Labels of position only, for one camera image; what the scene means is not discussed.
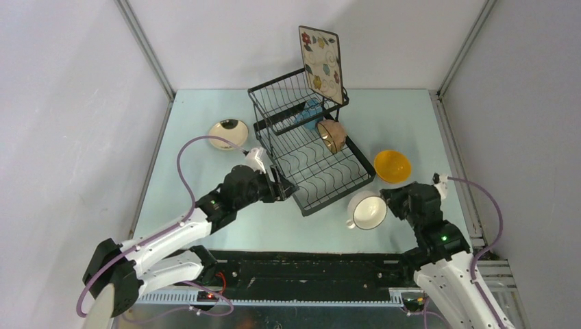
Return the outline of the blue floral mug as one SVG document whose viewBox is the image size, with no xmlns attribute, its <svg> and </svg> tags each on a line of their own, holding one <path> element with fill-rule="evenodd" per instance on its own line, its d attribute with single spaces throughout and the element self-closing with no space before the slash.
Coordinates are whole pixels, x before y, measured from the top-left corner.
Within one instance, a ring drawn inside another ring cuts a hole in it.
<svg viewBox="0 0 581 329">
<path fill-rule="evenodd" d="M 317 123 L 322 120 L 321 117 L 318 117 L 318 114 L 322 112 L 323 106 L 321 105 L 321 102 L 316 98 L 309 99 L 305 102 L 304 109 L 295 116 L 295 123 L 300 123 L 306 119 L 315 117 L 312 121 L 305 122 L 303 127 L 307 130 L 316 130 Z"/>
</svg>

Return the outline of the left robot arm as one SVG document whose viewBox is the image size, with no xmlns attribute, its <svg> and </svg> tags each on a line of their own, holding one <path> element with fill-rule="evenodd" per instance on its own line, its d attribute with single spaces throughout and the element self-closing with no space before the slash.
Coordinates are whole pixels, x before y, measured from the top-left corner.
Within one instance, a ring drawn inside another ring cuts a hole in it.
<svg viewBox="0 0 581 329">
<path fill-rule="evenodd" d="M 98 297 L 108 284 L 114 287 L 112 316 L 116 317 L 138 298 L 166 286 L 212 283 L 217 260 L 205 247 L 193 243 L 229 225 L 249 205 L 284 201 L 298 191 L 276 167 L 271 171 L 273 179 L 261 170 L 237 165 L 222 183 L 165 228 L 147 238 L 100 242 L 82 278 L 85 288 L 77 302 L 78 315 L 85 315 L 82 302 L 86 294 Z"/>
</svg>

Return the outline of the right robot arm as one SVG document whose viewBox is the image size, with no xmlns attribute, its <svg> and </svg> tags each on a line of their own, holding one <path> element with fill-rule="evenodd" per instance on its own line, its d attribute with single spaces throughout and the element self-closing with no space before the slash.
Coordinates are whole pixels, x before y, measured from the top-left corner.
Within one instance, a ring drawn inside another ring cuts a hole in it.
<svg viewBox="0 0 581 329">
<path fill-rule="evenodd" d="M 444 218 L 447 177 L 431 184 L 413 182 L 382 189 L 390 212 L 406 221 L 417 246 L 404 252 L 400 264 L 440 310 L 450 328 L 514 328 L 487 287 L 469 242 L 458 226 Z"/>
</svg>

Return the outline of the white two-handled soup cup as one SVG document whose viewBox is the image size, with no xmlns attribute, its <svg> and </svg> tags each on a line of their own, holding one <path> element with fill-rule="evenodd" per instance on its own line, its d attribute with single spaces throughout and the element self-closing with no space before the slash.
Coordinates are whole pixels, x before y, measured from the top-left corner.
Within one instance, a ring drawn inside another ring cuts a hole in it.
<svg viewBox="0 0 581 329">
<path fill-rule="evenodd" d="M 349 229 L 372 230 L 378 227 L 388 214 L 386 202 L 379 193 L 361 191 L 349 201 L 346 225 Z"/>
</svg>

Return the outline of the tan bowl with dark rim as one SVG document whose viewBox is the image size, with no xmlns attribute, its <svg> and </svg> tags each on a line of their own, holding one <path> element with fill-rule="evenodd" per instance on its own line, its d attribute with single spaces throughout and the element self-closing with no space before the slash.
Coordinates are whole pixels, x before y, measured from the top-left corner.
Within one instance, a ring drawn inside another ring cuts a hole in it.
<svg viewBox="0 0 581 329">
<path fill-rule="evenodd" d="M 333 119 L 325 119 L 316 124 L 321 140 L 332 154 L 337 154 L 347 140 L 347 133 L 341 123 Z"/>
</svg>

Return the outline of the square floral ceramic plate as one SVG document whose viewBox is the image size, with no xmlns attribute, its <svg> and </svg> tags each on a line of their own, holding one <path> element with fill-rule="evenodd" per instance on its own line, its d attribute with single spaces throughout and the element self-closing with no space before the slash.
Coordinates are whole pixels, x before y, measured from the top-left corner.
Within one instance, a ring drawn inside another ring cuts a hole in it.
<svg viewBox="0 0 581 329">
<path fill-rule="evenodd" d="M 301 57 L 310 89 L 343 105 L 343 75 L 338 34 L 300 25 Z"/>
</svg>

